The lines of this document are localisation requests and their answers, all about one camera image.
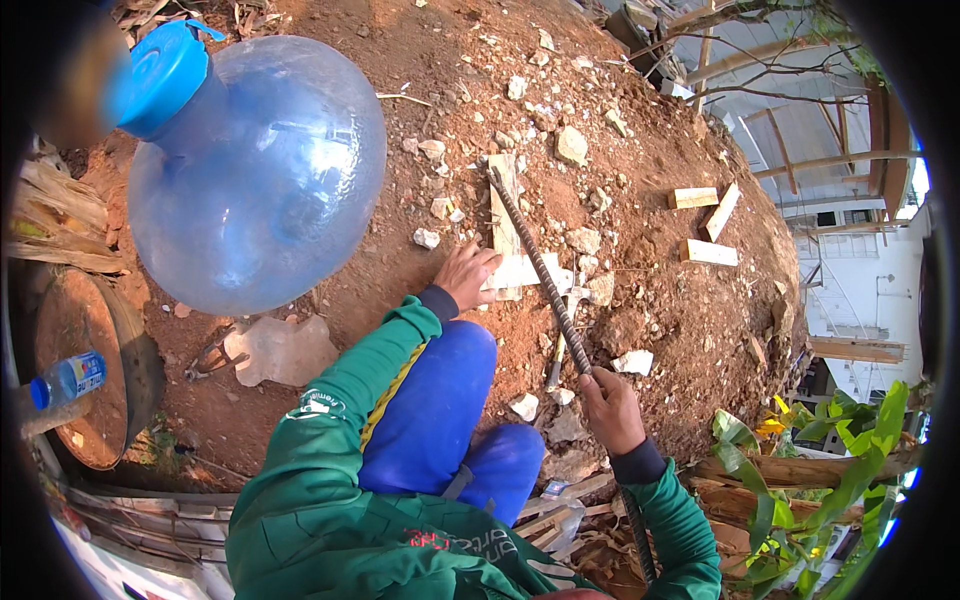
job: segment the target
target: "window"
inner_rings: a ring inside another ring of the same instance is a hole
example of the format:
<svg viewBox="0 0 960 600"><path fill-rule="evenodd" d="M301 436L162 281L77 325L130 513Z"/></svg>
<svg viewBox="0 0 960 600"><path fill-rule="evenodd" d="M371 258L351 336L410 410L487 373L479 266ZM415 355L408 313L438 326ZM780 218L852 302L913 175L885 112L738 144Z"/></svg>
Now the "window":
<svg viewBox="0 0 960 600"><path fill-rule="evenodd" d="M871 210L844 210L843 220L846 225L853 225L855 223L872 223L874 220L874 215L873 211Z"/></svg>
<svg viewBox="0 0 960 600"><path fill-rule="evenodd" d="M817 213L818 228L828 228L836 224L837 224L837 213L835 212L818 212Z"/></svg>

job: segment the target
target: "blue jug cap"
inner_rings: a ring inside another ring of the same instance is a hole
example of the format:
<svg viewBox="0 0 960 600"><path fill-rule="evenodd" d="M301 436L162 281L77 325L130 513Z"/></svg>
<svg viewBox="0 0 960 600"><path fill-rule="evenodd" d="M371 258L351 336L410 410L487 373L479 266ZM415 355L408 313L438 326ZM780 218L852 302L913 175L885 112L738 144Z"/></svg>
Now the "blue jug cap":
<svg viewBox="0 0 960 600"><path fill-rule="evenodd" d="M30 398L38 411L50 406L50 388L42 377L34 377L30 382Z"/></svg>
<svg viewBox="0 0 960 600"><path fill-rule="evenodd" d="M145 138L183 108L206 79L210 57L196 30L216 41L225 36L200 21L170 21L160 25L131 50L130 103L118 126Z"/></svg>

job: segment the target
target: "hammer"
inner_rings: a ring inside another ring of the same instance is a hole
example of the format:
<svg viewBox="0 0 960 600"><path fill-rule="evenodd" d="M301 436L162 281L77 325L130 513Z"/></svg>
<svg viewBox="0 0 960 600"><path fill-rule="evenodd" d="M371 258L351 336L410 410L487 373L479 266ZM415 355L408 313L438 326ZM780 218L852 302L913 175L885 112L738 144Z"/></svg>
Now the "hammer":
<svg viewBox="0 0 960 600"><path fill-rule="evenodd" d="M564 296L566 297L566 314L571 322L573 322L574 315L576 315L577 305L580 304L580 300L586 300L591 303L596 301L593 290L585 287L573 286ZM557 349L553 353L553 364L550 367L550 376L546 379L545 389L547 392L556 390L557 384L560 382L560 367L564 363L564 350L566 350L566 338L561 332L557 339Z"/></svg>

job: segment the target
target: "hand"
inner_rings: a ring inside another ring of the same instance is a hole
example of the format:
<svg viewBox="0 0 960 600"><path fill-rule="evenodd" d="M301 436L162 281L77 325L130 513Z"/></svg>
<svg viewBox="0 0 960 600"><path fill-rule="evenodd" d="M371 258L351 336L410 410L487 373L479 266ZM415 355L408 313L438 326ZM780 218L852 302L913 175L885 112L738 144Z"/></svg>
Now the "hand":
<svg viewBox="0 0 960 600"><path fill-rule="evenodd" d="M470 242L454 248L433 280L457 302L460 312L496 300L496 290L480 291L487 277L503 262L503 255L490 248L480 250Z"/></svg>
<svg viewBox="0 0 960 600"><path fill-rule="evenodd" d="M626 379L594 367L593 376L580 375L580 391L587 400L590 429L611 456L627 454L646 441L640 406Z"/></svg>

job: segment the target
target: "blue plastic water jug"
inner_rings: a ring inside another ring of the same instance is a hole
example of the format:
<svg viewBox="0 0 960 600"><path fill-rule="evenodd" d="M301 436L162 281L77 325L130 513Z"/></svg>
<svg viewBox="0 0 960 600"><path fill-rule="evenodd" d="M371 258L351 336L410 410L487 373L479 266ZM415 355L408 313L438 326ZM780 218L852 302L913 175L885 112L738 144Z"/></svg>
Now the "blue plastic water jug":
<svg viewBox="0 0 960 600"><path fill-rule="evenodd" d="M168 294L250 315L356 250L383 183L383 112L356 65L319 41L259 37L210 57L197 29L167 23L132 50L120 128L142 141L128 219Z"/></svg>

